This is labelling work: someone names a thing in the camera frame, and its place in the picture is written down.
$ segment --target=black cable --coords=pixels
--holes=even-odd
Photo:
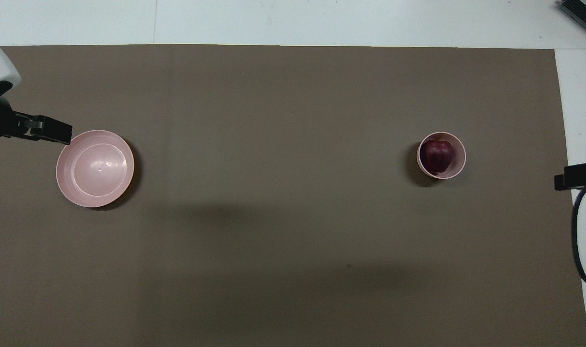
[[[573,210],[571,213],[571,248],[573,250],[575,268],[577,268],[578,274],[580,274],[580,278],[584,281],[584,283],[586,283],[586,274],[582,268],[582,262],[580,262],[580,253],[578,251],[578,209],[580,208],[580,203],[582,202],[584,194],[586,194],[586,185],[582,187],[582,190],[580,190],[580,193],[578,193],[578,196],[576,196],[575,202],[573,203]]]

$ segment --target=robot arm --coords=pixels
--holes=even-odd
[[[0,48],[0,137],[46,140],[70,144],[72,126],[46,116],[15,112],[2,97],[21,82],[21,75]]]

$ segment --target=black ribbed object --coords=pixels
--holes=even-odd
[[[586,0],[565,0],[559,7],[586,28]]]

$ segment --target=red apple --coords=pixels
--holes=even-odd
[[[453,148],[447,141],[429,140],[421,145],[421,164],[430,172],[445,172],[453,160]]]

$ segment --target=white table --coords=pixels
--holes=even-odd
[[[553,0],[0,1],[0,45],[150,43],[555,49],[569,164],[586,162],[586,31]],[[586,199],[579,225],[586,270]]]

